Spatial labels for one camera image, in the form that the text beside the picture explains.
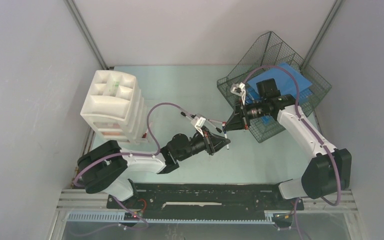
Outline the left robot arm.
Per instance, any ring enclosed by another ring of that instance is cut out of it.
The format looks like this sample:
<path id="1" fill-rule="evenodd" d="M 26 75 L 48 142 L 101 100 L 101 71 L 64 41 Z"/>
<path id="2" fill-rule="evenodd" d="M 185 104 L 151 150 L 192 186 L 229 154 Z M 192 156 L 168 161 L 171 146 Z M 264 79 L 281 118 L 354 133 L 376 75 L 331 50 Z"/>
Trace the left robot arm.
<path id="1" fill-rule="evenodd" d="M 109 140 L 77 160 L 78 175 L 74 184 L 84 187 L 88 194 L 106 193 L 115 197 L 125 208 L 138 202 L 131 172 L 168 174 L 179 168 L 179 163 L 201 152 L 210 156 L 231 143 L 230 139 L 212 134 L 207 128 L 192 137 L 183 133 L 172 137 L 159 154 L 123 150 L 116 140 Z"/>

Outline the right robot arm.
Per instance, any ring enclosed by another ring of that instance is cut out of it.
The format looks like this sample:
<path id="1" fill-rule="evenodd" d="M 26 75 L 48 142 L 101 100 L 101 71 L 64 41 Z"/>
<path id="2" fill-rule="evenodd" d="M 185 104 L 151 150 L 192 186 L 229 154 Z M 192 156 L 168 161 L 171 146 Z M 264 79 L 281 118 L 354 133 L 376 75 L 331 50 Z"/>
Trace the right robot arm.
<path id="1" fill-rule="evenodd" d="M 273 78 L 257 83 L 261 101 L 246 103 L 246 85 L 234 83 L 231 93 L 239 96 L 234 112 L 227 120 L 223 131 L 245 130 L 251 126 L 251 120 L 262 116 L 273 117 L 283 126 L 308 155 L 307 167 L 300 178 L 278 184 L 278 191 L 271 194 L 271 204 L 284 209 L 291 199 L 308 197 L 324 198 L 336 193 L 334 205 L 341 200 L 341 191 L 350 186 L 352 155 L 346 149 L 338 149 L 326 140 L 314 127 L 291 94 L 282 95 Z"/>

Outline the black cap marker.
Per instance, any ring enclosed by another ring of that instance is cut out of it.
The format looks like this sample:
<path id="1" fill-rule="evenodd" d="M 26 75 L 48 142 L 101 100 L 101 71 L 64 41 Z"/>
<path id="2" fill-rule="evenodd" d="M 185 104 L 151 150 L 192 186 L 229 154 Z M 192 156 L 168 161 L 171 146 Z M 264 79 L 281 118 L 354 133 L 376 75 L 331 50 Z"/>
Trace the black cap marker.
<path id="1" fill-rule="evenodd" d="M 189 121 L 192 121 L 193 118 L 194 118 L 193 116 L 191 116 L 191 115 L 189 115 L 189 114 L 186 114 L 186 113 L 183 112 L 183 111 L 181 111 L 180 114 L 181 114 L 183 117 L 187 118 Z"/>
<path id="2" fill-rule="evenodd" d="M 218 132 L 218 133 L 222 133 L 222 129 L 219 127 L 221 126 L 221 124 L 217 124 L 217 123 L 212 123 L 210 121 L 208 121 L 208 123 Z"/>

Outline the blue cap marker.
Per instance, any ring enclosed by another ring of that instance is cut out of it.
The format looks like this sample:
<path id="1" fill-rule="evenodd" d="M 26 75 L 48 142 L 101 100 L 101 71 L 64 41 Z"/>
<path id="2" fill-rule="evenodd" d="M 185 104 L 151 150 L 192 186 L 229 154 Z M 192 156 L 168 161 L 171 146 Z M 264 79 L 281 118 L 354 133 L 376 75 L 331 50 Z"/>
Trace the blue cap marker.
<path id="1" fill-rule="evenodd" d="M 228 135 L 227 135 L 227 132 L 226 132 L 226 131 L 224 131 L 223 133 L 224 133 L 224 137 L 225 137 L 227 140 L 229 140 L 229 139 L 228 139 Z M 229 150 L 229 149 L 230 149 L 230 147 L 229 147 L 229 143 L 226 145 L 226 149 L 227 149 L 227 150 Z"/>

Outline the white plastic drawer organizer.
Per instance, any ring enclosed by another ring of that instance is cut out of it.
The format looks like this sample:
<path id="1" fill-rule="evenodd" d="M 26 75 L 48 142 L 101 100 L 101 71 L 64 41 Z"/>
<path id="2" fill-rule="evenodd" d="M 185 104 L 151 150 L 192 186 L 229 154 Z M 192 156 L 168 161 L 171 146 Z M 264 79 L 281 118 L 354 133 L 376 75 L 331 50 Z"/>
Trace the white plastic drawer organizer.
<path id="1" fill-rule="evenodd" d="M 114 70 L 95 72 L 80 111 L 97 136 L 130 145 L 149 141 L 147 114 L 136 76 Z"/>

